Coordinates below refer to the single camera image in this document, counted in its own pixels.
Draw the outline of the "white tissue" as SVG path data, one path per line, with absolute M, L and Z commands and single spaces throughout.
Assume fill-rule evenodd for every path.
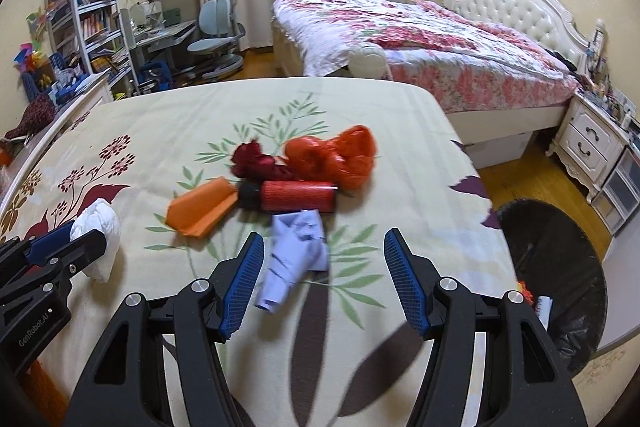
M 119 217 L 112 205 L 98 198 L 79 213 L 70 228 L 70 239 L 91 237 L 91 261 L 82 270 L 86 277 L 98 283 L 107 283 L 114 269 L 120 246 Z

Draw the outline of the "pale blue paper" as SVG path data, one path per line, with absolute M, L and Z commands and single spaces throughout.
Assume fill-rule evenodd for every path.
M 329 247 L 318 210 L 274 215 L 271 251 L 255 307 L 276 313 L 308 272 L 329 269 Z

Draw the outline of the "orange paper wrapper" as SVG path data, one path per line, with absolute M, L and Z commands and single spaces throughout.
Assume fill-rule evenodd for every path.
M 174 198 L 165 223 L 183 236 L 204 239 L 237 201 L 238 190 L 220 176 Z

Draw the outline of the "red cylindrical can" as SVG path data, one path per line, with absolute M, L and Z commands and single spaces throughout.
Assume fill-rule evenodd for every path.
M 335 211 L 337 187 L 326 182 L 243 181 L 238 187 L 238 203 L 245 210 L 268 213 L 318 210 Z

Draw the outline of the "red foam fruit net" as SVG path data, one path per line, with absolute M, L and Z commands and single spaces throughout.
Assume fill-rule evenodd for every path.
M 333 139 L 305 135 L 285 143 L 288 170 L 302 181 L 331 182 L 343 191 L 363 186 L 374 168 L 376 142 L 366 126 L 350 127 Z

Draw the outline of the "orange plastic bag bundle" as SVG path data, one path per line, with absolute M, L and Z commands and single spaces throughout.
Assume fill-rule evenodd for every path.
M 533 306 L 535 303 L 533 294 L 527 289 L 525 283 L 523 281 L 518 281 L 518 291 L 523 295 L 526 303 L 529 306 Z

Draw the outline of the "white packet blue text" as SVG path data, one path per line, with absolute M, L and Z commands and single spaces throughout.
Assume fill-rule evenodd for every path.
M 544 329 L 548 329 L 553 299 L 548 296 L 539 296 L 535 303 L 535 313 Z

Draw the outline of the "black round trash bin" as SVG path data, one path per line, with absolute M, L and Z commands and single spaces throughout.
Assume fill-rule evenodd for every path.
M 548 333 L 570 376 L 600 345 L 608 311 L 605 277 L 582 228 L 548 202 L 515 199 L 497 218 L 518 280 L 534 297 L 552 300 Z

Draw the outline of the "floral patterned table cloth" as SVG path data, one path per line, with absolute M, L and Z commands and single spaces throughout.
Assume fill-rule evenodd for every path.
M 254 426 L 401 426 L 431 348 L 407 324 L 383 257 L 398 229 L 411 250 L 471 291 L 516 284 L 506 240 L 480 178 L 437 101 L 408 84 L 356 79 L 231 81 L 100 105 L 56 140 L 1 215 L 1 235 L 36 236 L 92 202 L 110 202 L 122 239 L 110 280 L 76 277 L 73 317 L 41 355 L 71 393 L 122 299 L 175 294 L 236 254 L 270 220 L 235 209 L 206 239 L 165 223 L 178 195 L 229 176 L 231 154 L 256 140 L 277 155 L 289 139 L 331 139 L 362 124 L 376 143 L 362 187 L 323 220 L 330 266 L 276 313 L 248 308 L 218 349 L 232 395 Z

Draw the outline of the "white under-bed storage box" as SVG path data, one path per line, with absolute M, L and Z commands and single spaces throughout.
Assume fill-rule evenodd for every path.
M 504 138 L 465 145 L 466 155 L 476 170 L 494 167 L 520 159 L 532 139 L 533 132 L 505 136 Z

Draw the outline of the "clear plastic drawer unit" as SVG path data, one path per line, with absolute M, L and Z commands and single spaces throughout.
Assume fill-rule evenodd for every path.
M 592 207 L 611 235 L 634 217 L 639 209 L 639 157 L 633 147 L 625 148 Z

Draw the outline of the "white two-drawer nightstand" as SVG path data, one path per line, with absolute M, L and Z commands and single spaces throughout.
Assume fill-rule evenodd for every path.
M 577 91 L 546 155 L 559 157 L 568 175 L 587 189 L 591 204 L 628 143 L 629 132 Z

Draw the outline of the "study desk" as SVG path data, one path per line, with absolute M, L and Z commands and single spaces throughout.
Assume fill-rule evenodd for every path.
M 185 42 L 197 29 L 196 20 L 187 20 L 167 28 L 160 28 L 152 34 L 142 31 L 142 38 L 139 39 L 134 34 L 131 24 L 123 23 L 122 34 L 127 47 L 128 63 L 126 66 L 119 67 L 118 76 L 113 81 L 119 81 L 127 75 L 134 77 L 137 75 L 137 67 L 144 64 L 145 54 L 163 55 L 167 49 Z

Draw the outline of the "light blue desk chair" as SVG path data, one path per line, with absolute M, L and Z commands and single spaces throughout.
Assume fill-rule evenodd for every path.
M 202 5 L 198 14 L 202 38 L 190 43 L 188 52 L 205 57 L 205 61 L 189 70 L 190 79 L 214 82 L 243 68 L 240 40 L 246 35 L 246 29 L 236 18 L 235 5 L 236 0 L 209 0 Z

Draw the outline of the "white bed with headboard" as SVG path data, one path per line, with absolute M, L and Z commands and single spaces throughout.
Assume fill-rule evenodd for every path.
M 351 75 L 434 96 L 463 143 L 512 143 L 557 126 L 603 48 L 559 0 L 276 0 L 286 75 Z

